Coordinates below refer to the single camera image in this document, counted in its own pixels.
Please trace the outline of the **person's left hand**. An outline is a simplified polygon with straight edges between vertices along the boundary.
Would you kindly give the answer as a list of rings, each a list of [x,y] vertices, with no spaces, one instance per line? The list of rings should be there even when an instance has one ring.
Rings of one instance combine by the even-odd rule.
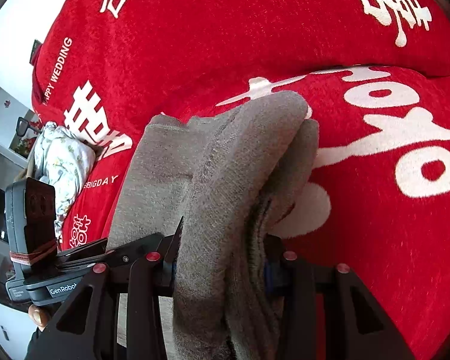
[[[37,326],[37,328],[41,332],[47,327],[49,321],[52,318],[48,311],[39,308],[34,304],[31,304],[28,307],[27,313],[31,318],[32,322]]]

